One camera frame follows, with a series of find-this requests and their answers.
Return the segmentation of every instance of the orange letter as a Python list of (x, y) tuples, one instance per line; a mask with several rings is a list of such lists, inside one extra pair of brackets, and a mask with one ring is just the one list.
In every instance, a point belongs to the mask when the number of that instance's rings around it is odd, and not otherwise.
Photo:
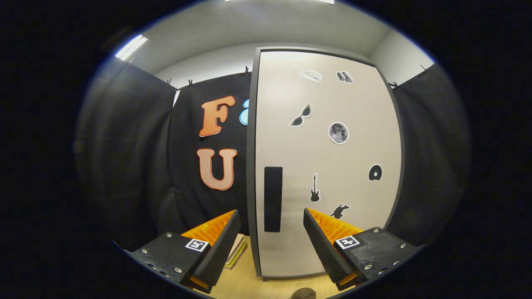
[(217, 124), (216, 119), (220, 119), (220, 122), (224, 122), (227, 119), (227, 107), (222, 106), (218, 109), (218, 106), (227, 105), (231, 107), (234, 104), (235, 98), (233, 96), (226, 96), (203, 103), (201, 105), (201, 108), (203, 108), (203, 128), (199, 131), (199, 136), (207, 137), (221, 132), (222, 127)]
[(209, 148), (200, 148), (196, 153), (199, 157), (199, 173), (203, 183), (216, 190), (227, 190), (231, 188), (233, 182), (233, 158), (236, 157), (236, 150), (224, 148), (218, 153), (223, 159), (222, 180), (217, 180), (212, 176), (212, 157), (214, 156), (214, 151)]

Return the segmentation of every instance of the white door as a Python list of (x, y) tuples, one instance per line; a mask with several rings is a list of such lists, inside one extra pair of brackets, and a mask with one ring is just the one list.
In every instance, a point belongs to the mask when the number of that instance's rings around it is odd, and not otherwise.
[[(262, 276), (324, 272), (303, 227), (303, 210), (363, 230), (385, 226), (401, 175), (392, 98), (375, 67), (327, 54), (262, 52), (258, 76), (255, 193)], [(266, 167), (282, 167), (279, 231), (264, 227)]]

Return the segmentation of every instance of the round object on floor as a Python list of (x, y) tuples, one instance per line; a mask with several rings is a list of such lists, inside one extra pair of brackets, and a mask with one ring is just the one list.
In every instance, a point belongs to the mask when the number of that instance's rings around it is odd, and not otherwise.
[(316, 299), (316, 292), (311, 288), (300, 288), (292, 295), (292, 299)]

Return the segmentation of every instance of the door frame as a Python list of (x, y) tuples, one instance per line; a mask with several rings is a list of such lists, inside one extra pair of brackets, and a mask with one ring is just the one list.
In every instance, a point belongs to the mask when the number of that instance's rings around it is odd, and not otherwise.
[(259, 259), (259, 240), (257, 236), (257, 218), (256, 218), (256, 186), (255, 186), (255, 133), (256, 133), (256, 127), (255, 127), (255, 121), (256, 121), (256, 106), (257, 106), (257, 88), (259, 84), (259, 69), (260, 69), (260, 59), (261, 59), (261, 53), (263, 52), (306, 52), (306, 53), (316, 53), (316, 54), (322, 54), (322, 55), (330, 55), (335, 57), (340, 57), (356, 62), (360, 62), (366, 65), (369, 65), (371, 67), (374, 67), (379, 72), (381, 78), (383, 79), (386, 88), (388, 89), (388, 92), (390, 94), (390, 97), (392, 99), (392, 103), (394, 104), (395, 108), (395, 114), (397, 115), (397, 122), (399, 125), (399, 135), (401, 138), (401, 172), (399, 176), (399, 186), (397, 188), (397, 194), (395, 196), (394, 205), (392, 207), (392, 211), (390, 212), (390, 215), (388, 216), (388, 220), (386, 221), (386, 224), (384, 225), (383, 229), (386, 229), (390, 223), (390, 220), (392, 219), (392, 216), (395, 212), (395, 208), (397, 207), (397, 202), (399, 200), (399, 196), (401, 194), (401, 187), (403, 185), (403, 173), (404, 173), (404, 159), (405, 159), (405, 151), (404, 151), (404, 137), (403, 137), (403, 122), (401, 121), (401, 115), (399, 113), (399, 109), (397, 107), (397, 104), (395, 102), (395, 98), (392, 92), (392, 89), (390, 88), (390, 85), (388, 81), (386, 81), (386, 78), (384, 77), (383, 73), (379, 70), (379, 68), (370, 60), (363, 58), (357, 54), (345, 52), (341, 50), (337, 51), (330, 51), (330, 50), (323, 50), (323, 49), (317, 49), (317, 48), (307, 48), (307, 47), (289, 47), (289, 46), (283, 46), (283, 47), (259, 47), (255, 50), (255, 56), (253, 60), (253, 72), (251, 74), (251, 86), (250, 86), (250, 106), (248, 111), (248, 124), (247, 124), (247, 152), (246, 152), (246, 181), (247, 181), (247, 215), (248, 215), (248, 223), (250, 226), (250, 242), (251, 242), (251, 251), (253, 254), (253, 262), (255, 264), (255, 272), (258, 277), (267, 277), (262, 275), (262, 270), (260, 266), (260, 259)]

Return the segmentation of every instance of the moon sticker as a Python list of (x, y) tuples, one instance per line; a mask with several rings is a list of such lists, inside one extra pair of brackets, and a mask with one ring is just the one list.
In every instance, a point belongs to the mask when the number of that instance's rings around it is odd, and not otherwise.
[(336, 144), (344, 144), (349, 139), (349, 130), (341, 122), (333, 122), (329, 126), (329, 138)]

